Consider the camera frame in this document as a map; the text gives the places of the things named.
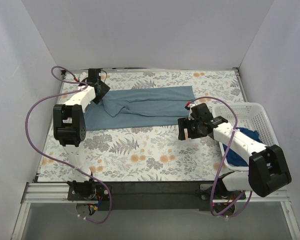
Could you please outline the light blue t shirt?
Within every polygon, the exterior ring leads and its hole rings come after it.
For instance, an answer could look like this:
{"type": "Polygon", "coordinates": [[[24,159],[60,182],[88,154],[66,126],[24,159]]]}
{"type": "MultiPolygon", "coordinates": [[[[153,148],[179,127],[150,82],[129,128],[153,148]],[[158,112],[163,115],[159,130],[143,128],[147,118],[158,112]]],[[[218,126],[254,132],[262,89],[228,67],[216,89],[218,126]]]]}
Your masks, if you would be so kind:
{"type": "Polygon", "coordinates": [[[88,131],[177,125],[195,98],[191,86],[111,90],[91,103],[84,119],[88,131]]]}

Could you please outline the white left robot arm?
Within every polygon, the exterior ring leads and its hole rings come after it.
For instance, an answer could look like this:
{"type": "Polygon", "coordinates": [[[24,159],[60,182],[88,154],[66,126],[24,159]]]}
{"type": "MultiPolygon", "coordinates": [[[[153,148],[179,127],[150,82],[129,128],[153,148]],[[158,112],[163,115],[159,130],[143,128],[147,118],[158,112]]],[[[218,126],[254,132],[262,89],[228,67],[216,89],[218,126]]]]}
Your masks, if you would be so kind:
{"type": "Polygon", "coordinates": [[[98,104],[110,87],[101,80],[101,69],[90,68],[74,80],[79,83],[77,92],[63,104],[53,107],[53,135],[67,154],[73,177],[67,183],[72,192],[84,200],[99,201],[108,191],[96,183],[86,163],[83,141],[87,128],[85,112],[91,103],[98,104]]]}

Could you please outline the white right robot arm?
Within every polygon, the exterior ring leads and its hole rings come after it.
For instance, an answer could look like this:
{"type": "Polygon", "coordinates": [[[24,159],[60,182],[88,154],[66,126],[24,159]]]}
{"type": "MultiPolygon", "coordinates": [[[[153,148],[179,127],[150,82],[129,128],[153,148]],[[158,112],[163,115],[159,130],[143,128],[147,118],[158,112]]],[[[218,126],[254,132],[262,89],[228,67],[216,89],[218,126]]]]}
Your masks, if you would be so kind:
{"type": "Polygon", "coordinates": [[[214,117],[206,104],[187,103],[188,117],[178,119],[178,139],[210,137],[226,146],[224,157],[230,151],[246,163],[247,171],[234,170],[217,179],[216,192],[227,199],[235,191],[252,191],[260,197],[289,185],[292,176],[282,148],[276,144],[268,146],[247,136],[222,116],[214,117]]]}

